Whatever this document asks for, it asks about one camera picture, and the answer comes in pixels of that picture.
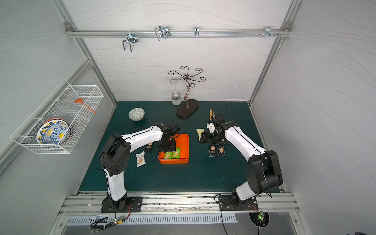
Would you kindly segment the white cookie packet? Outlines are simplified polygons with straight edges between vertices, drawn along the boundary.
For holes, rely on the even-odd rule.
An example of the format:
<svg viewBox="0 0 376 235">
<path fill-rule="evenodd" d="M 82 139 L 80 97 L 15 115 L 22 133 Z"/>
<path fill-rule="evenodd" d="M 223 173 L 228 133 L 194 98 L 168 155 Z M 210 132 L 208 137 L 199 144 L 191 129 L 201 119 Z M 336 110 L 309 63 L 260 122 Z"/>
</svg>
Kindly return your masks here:
<svg viewBox="0 0 376 235">
<path fill-rule="evenodd" d="M 146 164 L 144 151 L 142 153 L 136 154 L 136 158 L 137 158 L 137 167 L 140 167 Z"/>
</svg>

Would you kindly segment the orange storage box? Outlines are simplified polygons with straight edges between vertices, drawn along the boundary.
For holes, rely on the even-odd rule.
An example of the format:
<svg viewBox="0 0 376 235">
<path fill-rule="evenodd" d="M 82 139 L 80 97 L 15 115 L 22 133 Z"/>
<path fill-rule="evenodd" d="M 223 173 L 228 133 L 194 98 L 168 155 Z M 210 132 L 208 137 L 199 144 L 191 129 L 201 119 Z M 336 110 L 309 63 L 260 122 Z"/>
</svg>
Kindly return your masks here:
<svg viewBox="0 0 376 235">
<path fill-rule="evenodd" d="M 180 159 L 164 159 L 164 152 L 158 155 L 161 164 L 187 164 L 189 162 L 189 135 L 176 134 L 175 135 L 176 148 L 180 148 Z"/>
</svg>

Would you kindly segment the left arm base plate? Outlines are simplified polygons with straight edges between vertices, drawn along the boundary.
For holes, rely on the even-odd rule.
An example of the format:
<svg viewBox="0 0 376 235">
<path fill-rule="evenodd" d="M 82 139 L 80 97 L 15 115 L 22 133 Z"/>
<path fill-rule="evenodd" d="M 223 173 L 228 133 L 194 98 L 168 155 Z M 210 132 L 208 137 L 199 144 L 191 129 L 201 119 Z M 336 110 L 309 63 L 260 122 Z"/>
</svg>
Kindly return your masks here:
<svg viewBox="0 0 376 235">
<path fill-rule="evenodd" d="M 142 208 L 143 197 L 124 197 L 119 201 L 114 201 L 107 196 L 102 201 L 101 213 L 115 212 L 140 212 Z"/>
</svg>

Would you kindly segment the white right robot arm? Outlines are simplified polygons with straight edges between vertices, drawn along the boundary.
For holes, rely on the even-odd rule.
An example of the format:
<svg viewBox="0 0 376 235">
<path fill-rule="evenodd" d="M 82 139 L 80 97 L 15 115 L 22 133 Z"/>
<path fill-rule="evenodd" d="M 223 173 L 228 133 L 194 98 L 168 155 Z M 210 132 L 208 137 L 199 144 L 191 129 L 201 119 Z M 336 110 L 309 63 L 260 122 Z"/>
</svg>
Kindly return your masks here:
<svg viewBox="0 0 376 235">
<path fill-rule="evenodd" d="M 231 143 L 248 163 L 246 181 L 233 193 L 234 200 L 245 201 L 283 184 L 278 154 L 266 150 L 251 140 L 233 120 L 226 121 L 222 113 L 215 113 L 201 134 L 202 144 L 215 146 Z"/>
</svg>

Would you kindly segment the black cookie packet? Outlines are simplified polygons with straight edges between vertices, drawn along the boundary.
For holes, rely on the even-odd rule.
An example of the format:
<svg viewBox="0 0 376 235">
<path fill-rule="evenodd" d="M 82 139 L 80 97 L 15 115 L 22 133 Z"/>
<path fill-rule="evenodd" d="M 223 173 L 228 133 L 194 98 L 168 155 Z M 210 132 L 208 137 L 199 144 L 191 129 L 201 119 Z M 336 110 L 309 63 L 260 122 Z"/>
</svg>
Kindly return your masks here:
<svg viewBox="0 0 376 235">
<path fill-rule="evenodd" d="M 224 145 L 219 145 L 219 146 L 217 147 L 217 149 L 218 149 L 218 152 L 217 152 L 217 155 L 218 155 L 218 156 L 226 156 L 226 152 L 225 152 L 225 147 L 224 147 Z"/>
<path fill-rule="evenodd" d="M 145 151 L 151 153 L 153 148 L 153 143 L 148 143 L 146 145 Z"/>
<path fill-rule="evenodd" d="M 209 157 L 217 157 L 217 149 L 215 145 L 209 146 Z"/>
</svg>

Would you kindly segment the green cookie packet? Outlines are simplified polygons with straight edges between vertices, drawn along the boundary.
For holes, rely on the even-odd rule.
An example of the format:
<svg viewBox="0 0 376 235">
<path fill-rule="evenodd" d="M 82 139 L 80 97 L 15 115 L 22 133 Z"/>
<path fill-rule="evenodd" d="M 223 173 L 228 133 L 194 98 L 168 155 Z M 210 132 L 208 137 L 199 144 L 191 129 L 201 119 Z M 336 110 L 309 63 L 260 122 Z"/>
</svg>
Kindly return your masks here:
<svg viewBox="0 0 376 235">
<path fill-rule="evenodd" d="M 177 147 L 176 150 L 174 152 L 172 152 L 171 158 L 172 159 L 180 159 L 180 152 L 181 152 L 181 149 Z"/>
<path fill-rule="evenodd" d="M 171 159 L 172 156 L 173 156 L 173 152 L 166 152 L 166 153 L 164 154 L 164 159 Z"/>
</svg>

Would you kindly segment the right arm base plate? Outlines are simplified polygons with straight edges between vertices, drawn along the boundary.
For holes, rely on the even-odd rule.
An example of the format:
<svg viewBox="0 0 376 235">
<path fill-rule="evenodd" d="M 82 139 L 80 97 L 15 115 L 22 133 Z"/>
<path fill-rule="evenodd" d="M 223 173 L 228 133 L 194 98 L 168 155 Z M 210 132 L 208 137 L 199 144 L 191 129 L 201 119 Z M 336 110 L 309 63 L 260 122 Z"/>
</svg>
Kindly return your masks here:
<svg viewBox="0 0 376 235">
<path fill-rule="evenodd" d="M 251 197 L 244 201 L 236 198 L 234 194 L 222 195 L 217 194 L 214 197 L 215 202 L 219 205 L 222 212 L 226 211 L 257 211 L 258 202 L 255 197 Z"/>
</svg>

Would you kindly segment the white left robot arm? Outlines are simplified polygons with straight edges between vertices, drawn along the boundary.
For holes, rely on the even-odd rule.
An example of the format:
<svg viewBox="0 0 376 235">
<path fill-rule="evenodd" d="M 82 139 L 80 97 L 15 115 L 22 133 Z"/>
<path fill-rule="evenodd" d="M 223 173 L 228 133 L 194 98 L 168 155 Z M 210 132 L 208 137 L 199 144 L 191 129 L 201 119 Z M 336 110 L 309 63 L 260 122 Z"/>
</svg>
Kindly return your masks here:
<svg viewBox="0 0 376 235">
<path fill-rule="evenodd" d="M 118 202 L 126 196 L 124 171 L 128 166 L 130 154 L 154 142 L 157 143 L 159 152 L 175 151 L 175 135 L 179 130 L 180 126 L 175 121 L 169 125 L 158 122 L 136 133 L 114 133 L 110 136 L 100 152 L 99 162 L 105 172 L 108 195 L 113 201 Z"/>
</svg>

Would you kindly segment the yellow cookie packet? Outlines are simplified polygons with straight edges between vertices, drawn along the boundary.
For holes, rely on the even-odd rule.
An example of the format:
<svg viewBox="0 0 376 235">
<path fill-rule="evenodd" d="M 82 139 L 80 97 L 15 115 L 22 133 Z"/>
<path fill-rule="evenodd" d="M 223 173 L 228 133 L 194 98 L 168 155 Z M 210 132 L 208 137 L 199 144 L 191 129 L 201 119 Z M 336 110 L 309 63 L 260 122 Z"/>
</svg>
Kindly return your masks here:
<svg viewBox="0 0 376 235">
<path fill-rule="evenodd" d="M 198 140 L 200 141 L 201 140 L 201 136 L 202 136 L 202 134 L 204 133 L 204 129 L 197 129 L 196 130 L 196 132 L 197 132 L 197 134 L 198 134 Z"/>
</svg>

